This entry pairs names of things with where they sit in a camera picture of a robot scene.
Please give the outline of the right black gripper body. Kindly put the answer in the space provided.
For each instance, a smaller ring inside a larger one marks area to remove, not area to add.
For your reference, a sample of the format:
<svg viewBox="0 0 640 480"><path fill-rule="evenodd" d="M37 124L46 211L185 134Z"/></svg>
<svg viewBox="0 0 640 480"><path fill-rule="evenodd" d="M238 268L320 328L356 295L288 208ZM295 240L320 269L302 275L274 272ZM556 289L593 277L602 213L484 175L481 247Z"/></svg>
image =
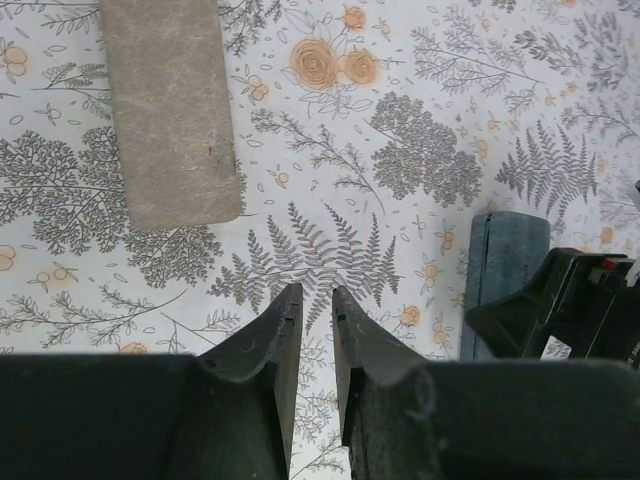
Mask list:
<svg viewBox="0 0 640 480"><path fill-rule="evenodd" d="M571 358L637 363L639 261L555 248L521 289L472 307L465 325L489 358L540 358L556 338Z"/></svg>

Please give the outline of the brown glasses case green lining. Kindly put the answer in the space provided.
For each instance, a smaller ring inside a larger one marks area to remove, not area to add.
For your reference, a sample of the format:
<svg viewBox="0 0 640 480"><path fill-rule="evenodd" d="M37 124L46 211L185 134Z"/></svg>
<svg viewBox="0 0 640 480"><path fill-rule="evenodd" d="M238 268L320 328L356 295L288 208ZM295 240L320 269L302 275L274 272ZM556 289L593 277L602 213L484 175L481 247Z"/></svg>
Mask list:
<svg viewBox="0 0 640 480"><path fill-rule="evenodd" d="M99 4L131 223L219 224L242 212L218 4Z"/></svg>

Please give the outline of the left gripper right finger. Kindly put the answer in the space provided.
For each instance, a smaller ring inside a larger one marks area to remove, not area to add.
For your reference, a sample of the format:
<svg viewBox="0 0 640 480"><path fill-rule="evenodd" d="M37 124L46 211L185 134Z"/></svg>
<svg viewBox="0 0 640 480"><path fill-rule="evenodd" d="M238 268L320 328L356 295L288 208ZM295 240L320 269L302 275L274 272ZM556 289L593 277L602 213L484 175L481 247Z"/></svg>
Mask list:
<svg viewBox="0 0 640 480"><path fill-rule="evenodd" d="M635 479L639 379L613 361L431 361L332 295L355 479Z"/></svg>

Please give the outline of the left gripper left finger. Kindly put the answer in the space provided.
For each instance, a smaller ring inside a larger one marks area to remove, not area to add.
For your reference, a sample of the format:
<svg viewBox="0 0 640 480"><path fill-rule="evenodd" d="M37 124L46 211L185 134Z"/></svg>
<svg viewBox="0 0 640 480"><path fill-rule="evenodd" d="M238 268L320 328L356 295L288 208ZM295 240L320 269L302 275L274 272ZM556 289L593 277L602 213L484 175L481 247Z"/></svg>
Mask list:
<svg viewBox="0 0 640 480"><path fill-rule="evenodd" d="M5 479L285 479L303 294L211 350L1 360Z"/></svg>

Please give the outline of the grey-blue glasses case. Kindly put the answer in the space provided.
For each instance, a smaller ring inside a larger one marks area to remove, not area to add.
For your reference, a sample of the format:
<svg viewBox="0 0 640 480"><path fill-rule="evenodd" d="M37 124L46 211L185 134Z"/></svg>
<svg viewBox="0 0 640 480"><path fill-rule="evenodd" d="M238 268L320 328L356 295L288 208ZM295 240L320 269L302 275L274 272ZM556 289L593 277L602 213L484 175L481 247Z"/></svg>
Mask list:
<svg viewBox="0 0 640 480"><path fill-rule="evenodd" d="M550 249L547 220L518 212L473 218L459 358L539 358L551 333L521 294Z"/></svg>

